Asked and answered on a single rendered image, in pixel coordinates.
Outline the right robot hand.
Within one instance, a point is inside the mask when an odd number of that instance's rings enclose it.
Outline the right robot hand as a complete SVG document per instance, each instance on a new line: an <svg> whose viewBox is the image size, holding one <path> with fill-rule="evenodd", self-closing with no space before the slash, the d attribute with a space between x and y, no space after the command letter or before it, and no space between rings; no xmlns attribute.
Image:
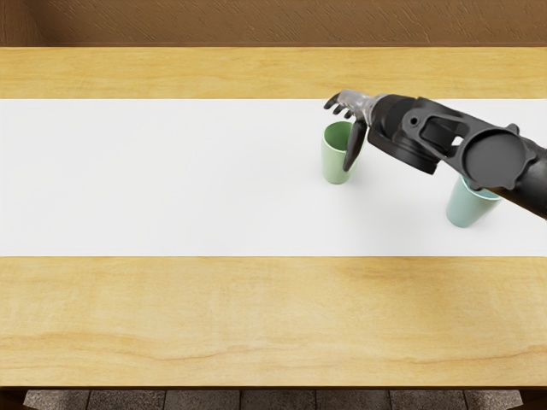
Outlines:
<svg viewBox="0 0 547 410"><path fill-rule="evenodd" d="M346 154L343 163L343 170L345 172L348 172L352 168L359 156L367 136L368 127L372 124L373 109L383 97L383 94L369 96L359 91L344 89L328 99L323 106L326 110L333 108L332 113L335 115L346 110L344 115L346 119L349 119L351 116L355 117L355 122L351 127L346 145Z"/></svg>

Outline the green cup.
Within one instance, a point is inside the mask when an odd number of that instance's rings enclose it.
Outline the green cup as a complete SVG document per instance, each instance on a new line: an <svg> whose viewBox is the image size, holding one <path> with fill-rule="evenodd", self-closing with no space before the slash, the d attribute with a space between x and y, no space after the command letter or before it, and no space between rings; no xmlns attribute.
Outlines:
<svg viewBox="0 0 547 410"><path fill-rule="evenodd" d="M321 167L325 180L346 183L365 144L368 126L364 121L339 121L329 125L321 143Z"/></svg>

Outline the pale teal cup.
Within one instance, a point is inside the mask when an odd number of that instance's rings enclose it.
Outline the pale teal cup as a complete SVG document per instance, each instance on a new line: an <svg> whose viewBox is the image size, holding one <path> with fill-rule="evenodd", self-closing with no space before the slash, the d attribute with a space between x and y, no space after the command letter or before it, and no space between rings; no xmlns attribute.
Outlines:
<svg viewBox="0 0 547 410"><path fill-rule="evenodd" d="M486 190L473 190L462 175L452 189L445 214L448 221L460 228L468 228L480 222L492 212L503 199Z"/></svg>

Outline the white table runner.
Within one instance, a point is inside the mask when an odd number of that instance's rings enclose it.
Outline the white table runner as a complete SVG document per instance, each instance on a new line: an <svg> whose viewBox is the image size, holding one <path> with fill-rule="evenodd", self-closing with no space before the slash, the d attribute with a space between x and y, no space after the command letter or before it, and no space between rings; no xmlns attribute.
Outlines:
<svg viewBox="0 0 547 410"><path fill-rule="evenodd" d="M321 172L320 100L0 100L0 255L547 256L502 202L462 229L456 173L366 145Z"/></svg>

